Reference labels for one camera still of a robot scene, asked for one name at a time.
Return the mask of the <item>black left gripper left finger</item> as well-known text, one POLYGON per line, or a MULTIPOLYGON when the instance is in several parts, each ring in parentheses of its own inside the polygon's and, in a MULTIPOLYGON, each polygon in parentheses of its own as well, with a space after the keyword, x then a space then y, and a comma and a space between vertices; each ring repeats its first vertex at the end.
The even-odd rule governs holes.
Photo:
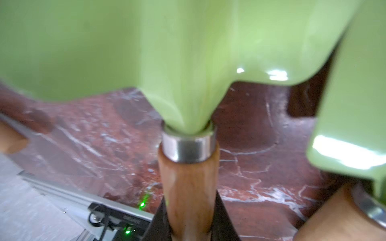
POLYGON ((156 214, 141 241, 172 241, 165 198, 161 200, 156 214))

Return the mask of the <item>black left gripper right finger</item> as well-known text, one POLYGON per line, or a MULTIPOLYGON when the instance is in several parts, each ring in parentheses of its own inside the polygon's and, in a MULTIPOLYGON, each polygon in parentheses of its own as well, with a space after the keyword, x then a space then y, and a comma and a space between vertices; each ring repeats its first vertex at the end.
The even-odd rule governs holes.
POLYGON ((216 192, 211 241, 241 241, 218 192, 216 192))

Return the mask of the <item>light green square shovel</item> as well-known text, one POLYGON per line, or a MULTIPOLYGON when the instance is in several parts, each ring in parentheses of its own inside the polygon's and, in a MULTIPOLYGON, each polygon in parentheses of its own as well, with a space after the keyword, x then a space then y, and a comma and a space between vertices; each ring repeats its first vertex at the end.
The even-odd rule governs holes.
POLYGON ((141 90, 197 134, 237 80, 284 84, 324 65, 361 1, 1 1, 1 79, 65 102, 141 90))

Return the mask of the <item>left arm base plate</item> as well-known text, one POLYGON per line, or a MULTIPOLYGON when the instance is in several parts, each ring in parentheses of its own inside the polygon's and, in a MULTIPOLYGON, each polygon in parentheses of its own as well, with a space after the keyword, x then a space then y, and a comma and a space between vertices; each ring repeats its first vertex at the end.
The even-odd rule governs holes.
POLYGON ((88 210, 88 223, 95 228, 102 228, 98 241, 106 241, 109 232, 113 234, 113 241, 140 241, 150 226, 149 220, 104 204, 93 202, 88 206, 88 210))

